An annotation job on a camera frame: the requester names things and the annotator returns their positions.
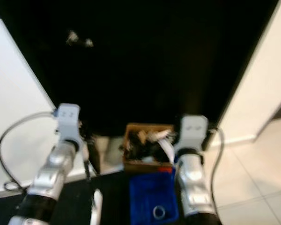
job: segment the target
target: tile floor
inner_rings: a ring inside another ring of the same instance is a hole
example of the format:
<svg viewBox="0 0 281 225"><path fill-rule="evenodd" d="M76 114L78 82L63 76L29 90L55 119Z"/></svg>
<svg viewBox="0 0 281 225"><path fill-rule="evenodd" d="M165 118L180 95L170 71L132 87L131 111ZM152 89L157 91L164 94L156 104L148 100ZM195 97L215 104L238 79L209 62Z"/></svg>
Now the tile floor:
<svg viewBox="0 0 281 225"><path fill-rule="evenodd" d="M116 138L108 149L121 143ZM205 152L207 180L217 153L216 148ZM117 151L101 151L100 158L103 173L121 165ZM214 185L223 225L281 225L281 119L255 143L227 146Z"/></svg>

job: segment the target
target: white wall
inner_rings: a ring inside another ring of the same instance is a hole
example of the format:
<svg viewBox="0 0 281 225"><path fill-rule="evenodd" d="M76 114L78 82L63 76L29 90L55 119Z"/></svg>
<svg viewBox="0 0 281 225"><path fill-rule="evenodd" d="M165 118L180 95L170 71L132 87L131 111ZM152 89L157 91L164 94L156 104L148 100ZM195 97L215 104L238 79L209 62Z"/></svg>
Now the white wall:
<svg viewBox="0 0 281 225"><path fill-rule="evenodd" d="M51 111L53 104L0 20L0 135L16 120L31 113ZM11 132L3 142L7 166L21 181L30 180L45 162L53 144L56 122L43 118L28 122ZM75 163L83 170L81 157ZM7 176L0 166L0 189Z"/></svg>
<svg viewBox="0 0 281 225"><path fill-rule="evenodd" d="M281 106L281 4L220 123L227 143L252 141ZM215 138L212 145L218 144Z"/></svg>

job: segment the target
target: baseboard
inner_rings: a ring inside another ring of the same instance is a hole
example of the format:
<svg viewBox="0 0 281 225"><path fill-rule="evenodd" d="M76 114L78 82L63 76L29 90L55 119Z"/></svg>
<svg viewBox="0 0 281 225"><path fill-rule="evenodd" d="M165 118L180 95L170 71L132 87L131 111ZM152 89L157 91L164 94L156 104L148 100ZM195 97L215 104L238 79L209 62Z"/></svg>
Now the baseboard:
<svg viewBox="0 0 281 225"><path fill-rule="evenodd" d="M248 135L238 138L230 138L225 140L225 146L235 146L241 144L252 143L256 140L256 135ZM221 141L215 140L212 141L209 145L209 148L219 147L221 145Z"/></svg>

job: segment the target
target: black cable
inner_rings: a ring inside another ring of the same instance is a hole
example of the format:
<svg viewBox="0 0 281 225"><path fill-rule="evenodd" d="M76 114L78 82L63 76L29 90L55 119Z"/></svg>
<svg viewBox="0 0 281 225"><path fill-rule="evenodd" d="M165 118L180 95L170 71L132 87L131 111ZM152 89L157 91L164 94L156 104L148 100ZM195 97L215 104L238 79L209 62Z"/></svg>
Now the black cable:
<svg viewBox="0 0 281 225"><path fill-rule="evenodd" d="M218 168L218 165L219 165L219 163L221 161L221 158L222 158L222 155L223 155L223 151L224 151L224 147L225 147L225 136L224 136L224 132L222 131L222 129L216 127L214 130L217 131L217 133L220 136L221 146L220 146L219 154L217 155L216 161L214 163L214 167L213 167L212 172L211 172L210 192L211 192L211 198L212 198L212 201L213 201L213 204L214 204L214 210L215 210L217 216L219 217L219 213L218 213L215 198L214 198L214 176L215 176L215 172Z"/></svg>
<svg viewBox="0 0 281 225"><path fill-rule="evenodd" d="M8 177L10 177L10 181L7 181L3 184L3 188L6 190L6 191L13 191L13 192L19 192L21 191L23 194L26 193L26 189L28 187L22 187L20 185L20 182L12 175L12 173L7 169L7 166L5 165L5 163L3 162L3 159L2 159L2 154L1 154L1 144L2 144L2 141L4 139L4 137L12 130L14 129L15 127L27 122L27 121L30 121L30 120L33 120L33 119L37 119L37 118L40 118L40 117L51 117L53 115L53 112L38 112L38 113L35 113L35 114L32 114L32 115L29 115L19 121L17 121L16 123L14 123L13 125L11 125L9 128L7 128L4 133L1 135L0 137L0 164L3 168L3 170L5 171L5 173L8 175ZM16 188L9 188L8 185L15 185L17 186Z"/></svg>
<svg viewBox="0 0 281 225"><path fill-rule="evenodd" d="M84 171L85 171L85 175L86 175L86 180L90 180L89 161L84 161L83 165L84 165Z"/></svg>

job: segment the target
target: white object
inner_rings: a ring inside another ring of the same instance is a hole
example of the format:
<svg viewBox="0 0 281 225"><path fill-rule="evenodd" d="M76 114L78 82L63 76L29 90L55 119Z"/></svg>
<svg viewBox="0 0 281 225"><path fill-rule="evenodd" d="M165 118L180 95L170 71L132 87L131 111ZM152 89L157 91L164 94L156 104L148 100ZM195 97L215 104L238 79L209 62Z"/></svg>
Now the white object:
<svg viewBox="0 0 281 225"><path fill-rule="evenodd" d="M151 142L156 142L157 140L165 138L170 132L171 132L170 129L163 130L163 131L160 131L158 133L157 132L150 132L148 134L147 138Z"/></svg>
<svg viewBox="0 0 281 225"><path fill-rule="evenodd" d="M103 196L99 189L94 193L95 205L92 206L90 225L100 225Z"/></svg>
<svg viewBox="0 0 281 225"><path fill-rule="evenodd" d="M179 141L175 144L175 152L183 148L201 151L206 137L208 120L205 116L184 116L181 120Z"/></svg>
<svg viewBox="0 0 281 225"><path fill-rule="evenodd" d="M141 159L144 163L153 163L154 157L153 156L147 156Z"/></svg>
<svg viewBox="0 0 281 225"><path fill-rule="evenodd" d="M159 140L158 143L162 147L162 149L165 152L165 154L168 156L170 163L173 164L174 163L174 158L175 158L175 151L174 151L173 145L171 145L165 139Z"/></svg>
<svg viewBox="0 0 281 225"><path fill-rule="evenodd" d="M153 209L153 216L157 220L163 219L164 216L165 216L165 209L164 209L164 207L162 207L161 205L155 206L154 209Z"/></svg>
<svg viewBox="0 0 281 225"><path fill-rule="evenodd" d="M253 142L281 107L281 1L219 126L226 144ZM212 146L220 145L215 135Z"/></svg>
<svg viewBox="0 0 281 225"><path fill-rule="evenodd" d="M82 154L83 161L88 161L89 151L85 142L79 134L79 111L80 107L75 104L62 103L58 108L58 130L60 131L60 140L73 140L78 143L79 151Z"/></svg>

